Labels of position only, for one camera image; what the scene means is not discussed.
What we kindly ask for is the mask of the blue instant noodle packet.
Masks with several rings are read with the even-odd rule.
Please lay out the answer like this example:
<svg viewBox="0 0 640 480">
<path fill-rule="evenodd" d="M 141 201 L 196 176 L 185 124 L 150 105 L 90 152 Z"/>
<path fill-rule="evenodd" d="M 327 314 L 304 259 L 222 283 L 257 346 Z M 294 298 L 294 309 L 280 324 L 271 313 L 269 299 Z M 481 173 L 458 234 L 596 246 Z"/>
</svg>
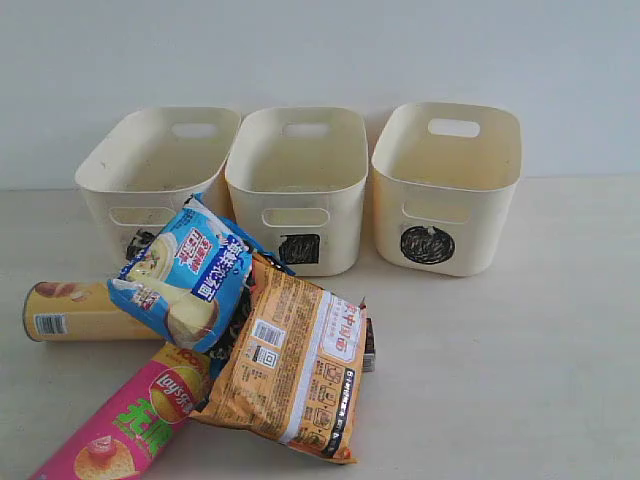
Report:
<svg viewBox="0 0 640 480">
<path fill-rule="evenodd" d="M 249 315 L 257 261 L 291 271 L 196 194 L 107 288 L 118 308 L 164 340 L 208 356 L 217 377 Z"/>
</svg>

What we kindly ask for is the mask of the orange instant noodle packet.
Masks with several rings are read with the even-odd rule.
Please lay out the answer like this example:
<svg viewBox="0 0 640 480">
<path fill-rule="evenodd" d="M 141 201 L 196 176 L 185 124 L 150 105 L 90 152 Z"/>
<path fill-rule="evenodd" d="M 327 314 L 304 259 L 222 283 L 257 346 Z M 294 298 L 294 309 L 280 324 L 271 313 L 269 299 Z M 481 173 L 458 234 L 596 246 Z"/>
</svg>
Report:
<svg viewBox="0 0 640 480">
<path fill-rule="evenodd" d="M 350 448 L 367 310 L 253 257 L 251 310 L 200 423 L 252 432 L 335 464 Z"/>
</svg>

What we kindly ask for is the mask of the cream bin square mark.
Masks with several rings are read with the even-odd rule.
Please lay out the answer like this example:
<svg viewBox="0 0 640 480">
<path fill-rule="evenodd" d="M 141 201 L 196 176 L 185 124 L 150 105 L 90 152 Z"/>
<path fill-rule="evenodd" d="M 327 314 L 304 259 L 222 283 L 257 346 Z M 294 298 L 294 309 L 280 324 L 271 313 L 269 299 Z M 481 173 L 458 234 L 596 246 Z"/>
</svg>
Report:
<svg viewBox="0 0 640 480">
<path fill-rule="evenodd" d="M 237 224 L 301 276 L 334 276 L 359 254 L 369 156 L 363 117 L 337 107 L 249 114 L 225 178 Z"/>
</svg>

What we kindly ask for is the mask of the pink Lay's chips can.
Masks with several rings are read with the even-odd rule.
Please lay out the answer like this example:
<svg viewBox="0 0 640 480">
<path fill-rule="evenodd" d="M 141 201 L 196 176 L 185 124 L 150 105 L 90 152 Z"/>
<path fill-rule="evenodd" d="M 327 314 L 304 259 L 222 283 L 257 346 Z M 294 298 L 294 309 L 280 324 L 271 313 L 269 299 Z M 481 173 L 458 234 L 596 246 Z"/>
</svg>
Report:
<svg viewBox="0 0 640 480">
<path fill-rule="evenodd" d="M 208 356 L 165 344 L 31 477 L 140 478 L 210 385 Z"/>
</svg>

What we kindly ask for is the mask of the cream bin triangle mark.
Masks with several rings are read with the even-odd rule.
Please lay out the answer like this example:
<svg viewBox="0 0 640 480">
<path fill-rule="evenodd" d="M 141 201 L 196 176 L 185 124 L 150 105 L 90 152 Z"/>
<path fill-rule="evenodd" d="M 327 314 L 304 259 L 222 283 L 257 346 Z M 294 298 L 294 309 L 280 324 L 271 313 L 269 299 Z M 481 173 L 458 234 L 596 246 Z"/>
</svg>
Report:
<svg viewBox="0 0 640 480">
<path fill-rule="evenodd" d="M 124 266 L 199 194 L 216 215 L 233 215 L 224 178 L 241 124 L 221 107 L 146 108 L 125 116 L 75 172 L 111 259 Z"/>
</svg>

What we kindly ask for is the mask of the cream bin circle mark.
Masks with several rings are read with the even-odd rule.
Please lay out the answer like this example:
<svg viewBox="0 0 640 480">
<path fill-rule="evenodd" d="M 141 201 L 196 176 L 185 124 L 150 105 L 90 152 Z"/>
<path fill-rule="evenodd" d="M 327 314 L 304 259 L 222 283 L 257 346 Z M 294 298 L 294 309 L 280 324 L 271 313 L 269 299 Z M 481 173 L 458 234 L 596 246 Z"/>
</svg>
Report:
<svg viewBox="0 0 640 480">
<path fill-rule="evenodd" d="M 375 246 L 386 261 L 456 277 L 491 265 L 522 171 L 513 114 L 455 103 L 401 105 L 371 165 Z"/>
</svg>

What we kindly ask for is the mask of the purple juice carton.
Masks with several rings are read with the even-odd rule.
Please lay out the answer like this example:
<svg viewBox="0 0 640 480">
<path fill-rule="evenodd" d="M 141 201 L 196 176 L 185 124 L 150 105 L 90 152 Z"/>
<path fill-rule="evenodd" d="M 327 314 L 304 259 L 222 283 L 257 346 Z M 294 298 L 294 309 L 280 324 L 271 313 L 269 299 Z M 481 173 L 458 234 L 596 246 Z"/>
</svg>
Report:
<svg viewBox="0 0 640 480">
<path fill-rule="evenodd" d="M 363 355 L 362 370 L 364 372 L 373 372 L 375 370 L 375 362 L 376 362 L 376 348 L 375 348 L 375 335 L 374 335 L 373 323 L 371 318 L 367 318 L 365 350 Z"/>
</svg>

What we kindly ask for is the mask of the yellow Lay's chips can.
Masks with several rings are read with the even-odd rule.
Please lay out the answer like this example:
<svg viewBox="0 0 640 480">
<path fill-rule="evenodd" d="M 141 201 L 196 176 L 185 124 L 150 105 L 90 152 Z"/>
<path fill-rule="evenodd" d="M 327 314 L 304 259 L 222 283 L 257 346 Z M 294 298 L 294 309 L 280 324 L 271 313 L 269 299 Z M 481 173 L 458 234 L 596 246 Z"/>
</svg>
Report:
<svg viewBox="0 0 640 480">
<path fill-rule="evenodd" d="M 115 306 L 104 283 L 39 282 L 26 295 L 22 318 L 36 342 L 161 338 Z"/>
</svg>

